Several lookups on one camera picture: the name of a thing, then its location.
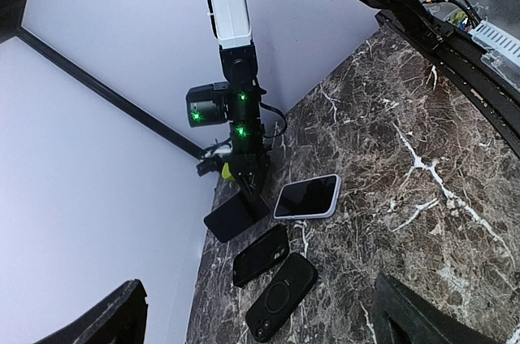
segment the smartphone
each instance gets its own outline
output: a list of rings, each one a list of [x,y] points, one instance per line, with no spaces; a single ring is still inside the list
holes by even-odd
[[[225,243],[270,213],[271,209],[262,197],[250,202],[243,193],[238,192],[204,218],[204,224],[220,242]]]
[[[287,184],[279,193],[274,217],[276,220],[312,220],[334,214],[340,196],[341,178],[338,175]]]
[[[281,263],[289,254],[287,229],[277,224],[245,248],[233,260],[233,284],[244,287],[265,271]]]
[[[292,253],[253,306],[245,323],[257,342],[268,342],[291,317],[318,280],[318,271],[302,255]]]

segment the white smartphone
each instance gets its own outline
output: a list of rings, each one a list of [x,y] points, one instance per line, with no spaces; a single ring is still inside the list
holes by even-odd
[[[340,196],[338,175],[315,177],[285,185],[279,193],[276,220],[313,220],[328,218],[336,211]]]

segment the circular magnetic ring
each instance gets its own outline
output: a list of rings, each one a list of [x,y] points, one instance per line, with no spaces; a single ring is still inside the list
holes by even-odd
[[[277,313],[287,305],[289,300],[289,287],[285,282],[279,281],[275,283],[267,293],[266,296],[266,309],[270,313]]]

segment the robotic arm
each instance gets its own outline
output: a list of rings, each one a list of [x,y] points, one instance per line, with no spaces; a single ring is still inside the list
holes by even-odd
[[[419,0],[360,1],[377,9],[390,9],[408,32],[427,28],[425,36],[438,39],[431,16]],[[272,108],[262,103],[266,92],[257,80],[258,63],[246,0],[208,0],[208,5],[226,81],[189,90],[188,118],[192,127],[228,121],[230,137],[201,154],[197,169],[202,176],[222,170],[227,163],[233,178],[254,200],[270,163],[260,107]]]

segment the black frame edge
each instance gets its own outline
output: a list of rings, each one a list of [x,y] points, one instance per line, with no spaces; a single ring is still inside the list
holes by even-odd
[[[48,59],[54,65],[61,68],[63,71],[78,80],[81,84],[92,90],[94,93],[107,100],[110,104],[116,106],[122,112],[131,116],[134,120],[137,120],[152,130],[154,133],[157,133],[159,136],[166,139],[171,144],[179,147],[181,150],[191,155],[195,159],[199,159],[199,155],[203,151],[200,146],[190,141],[188,138],[183,137],[160,120],[154,118],[148,112],[142,110],[137,105],[103,84],[100,80],[88,74],[81,67],[65,58],[58,51],[46,45],[43,41],[32,35],[25,28],[20,27],[16,35],[20,40],[33,48],[44,58]]]

